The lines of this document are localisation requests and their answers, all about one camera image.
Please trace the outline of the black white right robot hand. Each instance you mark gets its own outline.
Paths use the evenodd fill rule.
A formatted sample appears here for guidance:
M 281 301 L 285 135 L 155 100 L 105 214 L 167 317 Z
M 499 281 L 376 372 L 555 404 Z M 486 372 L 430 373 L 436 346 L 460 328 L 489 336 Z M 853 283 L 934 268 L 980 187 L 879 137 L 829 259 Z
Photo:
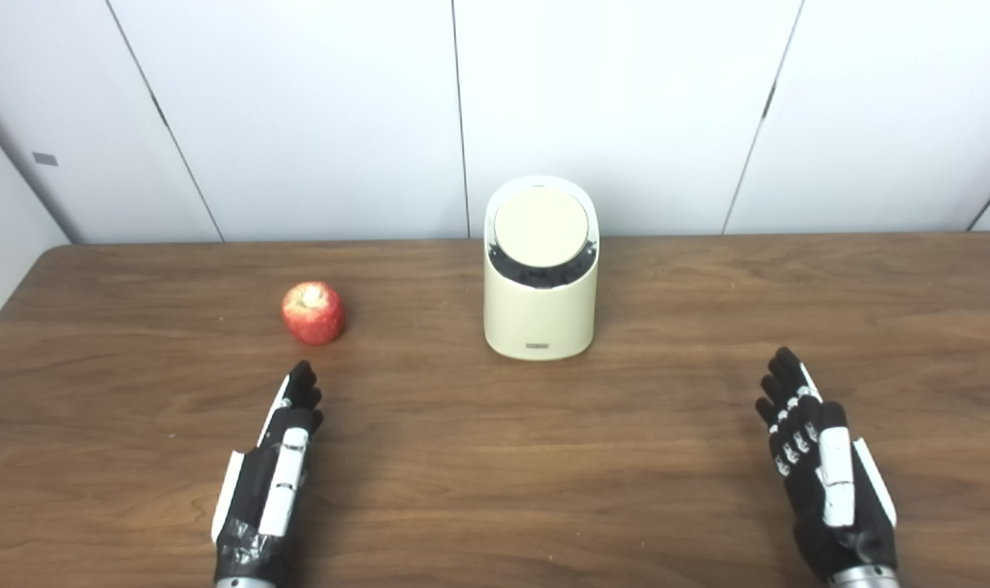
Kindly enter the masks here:
M 794 514 L 799 554 L 827 587 L 899 587 L 897 510 L 846 410 L 824 399 L 804 362 L 780 347 L 754 403 Z

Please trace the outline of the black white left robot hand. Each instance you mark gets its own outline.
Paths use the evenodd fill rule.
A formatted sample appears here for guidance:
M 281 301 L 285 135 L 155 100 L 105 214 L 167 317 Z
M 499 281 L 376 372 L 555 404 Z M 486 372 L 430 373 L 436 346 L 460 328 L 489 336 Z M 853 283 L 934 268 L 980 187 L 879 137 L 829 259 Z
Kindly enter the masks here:
M 216 587 L 288 586 L 291 524 L 323 423 L 322 397 L 316 373 L 301 360 L 272 399 L 256 446 L 230 454 L 212 516 Z

